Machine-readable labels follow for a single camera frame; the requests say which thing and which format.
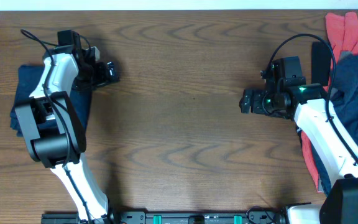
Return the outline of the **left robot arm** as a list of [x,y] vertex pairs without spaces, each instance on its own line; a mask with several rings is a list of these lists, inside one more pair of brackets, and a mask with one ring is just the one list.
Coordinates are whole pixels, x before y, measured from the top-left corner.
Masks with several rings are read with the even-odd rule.
[[57,33],[58,42],[40,40],[22,29],[21,34],[45,50],[44,70],[31,94],[14,110],[30,157],[50,169],[63,183],[76,213],[45,213],[42,223],[119,223],[86,160],[86,134],[70,93],[116,83],[113,63],[100,62],[95,46],[83,48],[85,37],[73,30]]

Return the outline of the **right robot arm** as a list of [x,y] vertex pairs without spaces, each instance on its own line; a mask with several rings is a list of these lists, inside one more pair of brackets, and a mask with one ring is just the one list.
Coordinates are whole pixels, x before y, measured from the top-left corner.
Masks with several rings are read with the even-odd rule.
[[331,183],[322,205],[290,205],[277,223],[358,223],[358,145],[319,83],[307,84],[298,57],[274,60],[261,72],[263,90],[244,90],[242,113],[290,119],[305,132]]

